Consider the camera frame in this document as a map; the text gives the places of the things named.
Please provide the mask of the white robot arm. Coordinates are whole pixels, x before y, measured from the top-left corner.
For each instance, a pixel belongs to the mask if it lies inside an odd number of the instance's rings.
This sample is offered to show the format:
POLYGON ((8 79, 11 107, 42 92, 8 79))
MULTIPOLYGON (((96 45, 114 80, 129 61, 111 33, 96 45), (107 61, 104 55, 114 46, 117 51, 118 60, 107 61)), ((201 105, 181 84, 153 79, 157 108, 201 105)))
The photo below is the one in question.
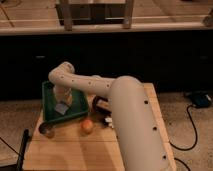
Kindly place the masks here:
POLYGON ((48 74, 56 86, 108 99, 125 171, 172 171, 164 142, 143 84, 132 76, 82 76, 69 62, 48 74))

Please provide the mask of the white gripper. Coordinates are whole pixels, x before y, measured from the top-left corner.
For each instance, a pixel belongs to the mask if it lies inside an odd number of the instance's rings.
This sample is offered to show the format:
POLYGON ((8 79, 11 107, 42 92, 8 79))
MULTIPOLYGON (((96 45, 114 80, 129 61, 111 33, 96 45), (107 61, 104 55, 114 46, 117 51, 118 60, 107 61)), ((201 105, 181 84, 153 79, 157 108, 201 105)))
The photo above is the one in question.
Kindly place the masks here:
POLYGON ((72 105, 72 95, 70 88, 64 88, 58 85, 55 85, 53 92, 57 102, 64 102, 66 105, 72 105))

